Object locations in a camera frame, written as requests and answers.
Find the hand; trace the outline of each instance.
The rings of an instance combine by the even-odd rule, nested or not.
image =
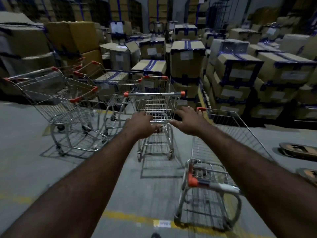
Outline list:
[[[161,126],[160,124],[151,125],[150,121],[152,119],[152,115],[146,115],[145,112],[136,112],[131,119],[126,119],[124,129],[131,131],[137,139],[145,139]]]
[[[175,113],[182,118],[183,122],[169,120],[170,124],[187,135],[199,136],[201,130],[208,125],[203,113],[201,111],[197,113],[191,107],[182,107],[182,110],[176,110]]]

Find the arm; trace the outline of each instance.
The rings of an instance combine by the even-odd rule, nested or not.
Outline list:
[[[134,113],[106,146],[42,194],[1,238],[90,237],[133,145],[157,126]]]
[[[170,123],[200,137],[218,156],[238,187],[277,237],[317,237],[317,189],[210,125],[192,108]]]

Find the forearm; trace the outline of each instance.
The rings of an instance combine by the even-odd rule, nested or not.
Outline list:
[[[40,196],[2,238],[90,237],[136,141],[123,129]]]
[[[276,236],[316,237],[315,187],[212,125],[200,133]]]

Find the person's left arm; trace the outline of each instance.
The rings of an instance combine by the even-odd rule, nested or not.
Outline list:
[[[151,118],[134,113],[120,133],[43,193],[1,238],[90,237],[133,145],[158,128]]]

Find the person's right hand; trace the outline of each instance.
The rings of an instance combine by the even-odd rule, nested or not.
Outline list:
[[[182,118],[183,122],[169,120],[169,123],[187,135],[199,136],[201,130],[209,125],[204,119],[203,113],[201,111],[197,113],[191,107],[182,107],[182,110],[176,110],[175,113]]]

